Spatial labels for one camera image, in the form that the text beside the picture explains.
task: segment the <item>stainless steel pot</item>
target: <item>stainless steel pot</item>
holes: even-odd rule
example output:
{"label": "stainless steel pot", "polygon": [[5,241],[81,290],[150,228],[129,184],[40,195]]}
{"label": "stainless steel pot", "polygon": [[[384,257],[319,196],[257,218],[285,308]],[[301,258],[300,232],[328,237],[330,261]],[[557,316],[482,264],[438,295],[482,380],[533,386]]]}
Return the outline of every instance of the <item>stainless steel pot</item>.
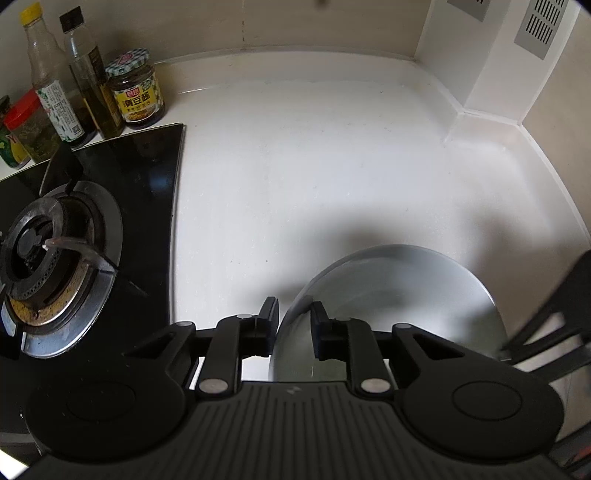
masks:
{"label": "stainless steel pot", "polygon": [[343,362],[314,358],[308,307],[317,300],[331,318],[362,319],[382,331],[412,323],[489,356],[506,341],[492,297],[470,271],[426,248],[384,245],[338,260],[300,292],[281,322],[270,379],[346,378]]}

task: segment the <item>gray vent grille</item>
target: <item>gray vent grille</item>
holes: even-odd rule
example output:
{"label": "gray vent grille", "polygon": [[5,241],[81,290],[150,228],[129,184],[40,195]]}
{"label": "gray vent grille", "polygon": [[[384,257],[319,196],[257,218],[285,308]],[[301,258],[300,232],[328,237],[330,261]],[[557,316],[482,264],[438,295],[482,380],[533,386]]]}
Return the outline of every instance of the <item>gray vent grille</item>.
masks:
{"label": "gray vent grille", "polygon": [[484,22],[488,4],[491,0],[447,0],[447,3]]}
{"label": "gray vent grille", "polygon": [[515,43],[544,60],[569,0],[531,0]]}

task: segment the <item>black bottle cap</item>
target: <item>black bottle cap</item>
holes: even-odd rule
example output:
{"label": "black bottle cap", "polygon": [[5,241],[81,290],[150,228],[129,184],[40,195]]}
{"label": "black bottle cap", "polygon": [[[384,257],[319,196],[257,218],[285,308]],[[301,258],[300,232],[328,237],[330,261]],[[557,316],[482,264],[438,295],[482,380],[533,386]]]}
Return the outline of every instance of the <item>black bottle cap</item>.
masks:
{"label": "black bottle cap", "polygon": [[84,23],[84,17],[82,16],[82,9],[80,7],[73,8],[68,13],[63,14],[60,17],[61,30],[66,33],[73,30],[78,25]]}
{"label": "black bottle cap", "polygon": [[10,98],[4,95],[0,98],[0,113],[6,113],[10,109]]}

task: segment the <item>glass bottle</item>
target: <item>glass bottle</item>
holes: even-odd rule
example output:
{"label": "glass bottle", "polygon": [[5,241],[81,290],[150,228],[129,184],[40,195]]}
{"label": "glass bottle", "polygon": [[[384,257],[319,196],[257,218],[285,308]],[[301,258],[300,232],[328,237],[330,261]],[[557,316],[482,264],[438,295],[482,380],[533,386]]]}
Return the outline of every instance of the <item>glass bottle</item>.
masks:
{"label": "glass bottle", "polygon": [[125,124],[107,86],[105,66],[88,28],[80,7],[60,17],[61,29],[65,33],[64,49],[78,82],[78,87],[92,115],[100,136],[104,139],[117,137]]}
{"label": "glass bottle", "polygon": [[21,12],[21,23],[27,33],[33,88],[43,108],[62,140],[71,147],[84,145],[95,136],[96,127],[38,2]]}

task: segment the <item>black glass stovetop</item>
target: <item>black glass stovetop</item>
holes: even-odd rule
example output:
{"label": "black glass stovetop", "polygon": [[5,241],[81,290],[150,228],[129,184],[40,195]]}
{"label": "black glass stovetop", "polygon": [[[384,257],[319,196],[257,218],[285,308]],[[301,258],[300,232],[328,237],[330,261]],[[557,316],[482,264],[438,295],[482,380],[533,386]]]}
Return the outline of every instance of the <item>black glass stovetop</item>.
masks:
{"label": "black glass stovetop", "polygon": [[[31,390],[48,376],[121,352],[169,324],[172,219],[183,133],[184,125],[169,125],[76,151],[84,168],[83,180],[109,190],[121,210],[119,275],[99,317],[72,350],[51,359],[21,354],[13,361],[0,356],[0,445],[3,438],[27,433],[21,409]],[[4,235],[20,211],[37,198],[47,164],[0,181],[0,232]]]}

